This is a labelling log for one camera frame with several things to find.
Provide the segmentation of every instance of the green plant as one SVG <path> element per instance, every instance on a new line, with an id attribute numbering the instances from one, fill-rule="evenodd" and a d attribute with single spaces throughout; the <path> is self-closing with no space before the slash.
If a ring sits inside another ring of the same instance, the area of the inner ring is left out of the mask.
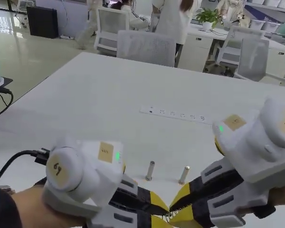
<path id="1" fill-rule="evenodd" d="M 216 23 L 219 21 L 219 12 L 217 9 L 210 10 L 206 8 L 202 8 L 203 11 L 197 14 L 196 20 L 198 20 L 200 23 L 203 22 L 212 22 L 215 26 Z"/>

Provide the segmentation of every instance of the screw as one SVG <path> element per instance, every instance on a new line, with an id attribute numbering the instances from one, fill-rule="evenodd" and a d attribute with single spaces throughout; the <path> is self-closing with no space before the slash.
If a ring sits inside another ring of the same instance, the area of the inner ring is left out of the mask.
<path id="1" fill-rule="evenodd" d="M 183 185 L 185 183 L 185 179 L 188 175 L 189 169 L 190 169 L 190 166 L 186 165 L 179 179 L 179 184 Z"/>
<path id="2" fill-rule="evenodd" d="M 154 166 L 155 166 L 155 162 L 151 161 L 150 162 L 150 166 L 148 168 L 148 173 L 147 173 L 147 175 L 145 177 L 147 181 L 151 181 L 152 180 L 152 173 L 153 173 L 153 170 L 154 170 Z"/>

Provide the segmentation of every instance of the storage bin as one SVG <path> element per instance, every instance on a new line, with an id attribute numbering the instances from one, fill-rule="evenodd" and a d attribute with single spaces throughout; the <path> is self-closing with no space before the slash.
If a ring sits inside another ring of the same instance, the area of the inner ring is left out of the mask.
<path id="1" fill-rule="evenodd" d="M 263 25 L 265 24 L 265 21 L 263 20 L 254 20 L 251 19 L 251 23 L 250 23 L 250 28 L 251 29 L 255 29 L 255 30 L 261 30 Z"/>
<path id="2" fill-rule="evenodd" d="M 260 4 L 263 5 L 265 0 L 249 0 L 248 2 L 254 3 L 254 4 Z"/>
<path id="3" fill-rule="evenodd" d="M 277 7 L 281 0 L 265 0 L 264 5 Z"/>
<path id="4" fill-rule="evenodd" d="M 264 26 L 262 27 L 262 30 L 264 30 L 266 32 L 275 32 L 280 25 L 281 24 L 279 24 L 279 23 L 266 21 Z"/>
<path id="5" fill-rule="evenodd" d="M 285 0 L 281 0 L 280 3 L 278 4 L 278 7 L 285 9 Z"/>

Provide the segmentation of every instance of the green led light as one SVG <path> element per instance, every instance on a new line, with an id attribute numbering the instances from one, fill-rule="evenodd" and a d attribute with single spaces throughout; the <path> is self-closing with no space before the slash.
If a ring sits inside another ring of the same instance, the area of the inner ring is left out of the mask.
<path id="1" fill-rule="evenodd" d="M 120 159 L 120 153 L 119 152 L 116 152 L 116 160 L 119 160 Z"/>

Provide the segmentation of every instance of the black box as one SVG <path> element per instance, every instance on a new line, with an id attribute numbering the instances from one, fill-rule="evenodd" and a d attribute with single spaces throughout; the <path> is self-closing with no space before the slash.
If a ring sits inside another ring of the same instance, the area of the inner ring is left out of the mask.
<path id="1" fill-rule="evenodd" d="M 34 6 L 27 7 L 27 12 L 32 36 L 51 39 L 59 37 L 57 10 Z"/>

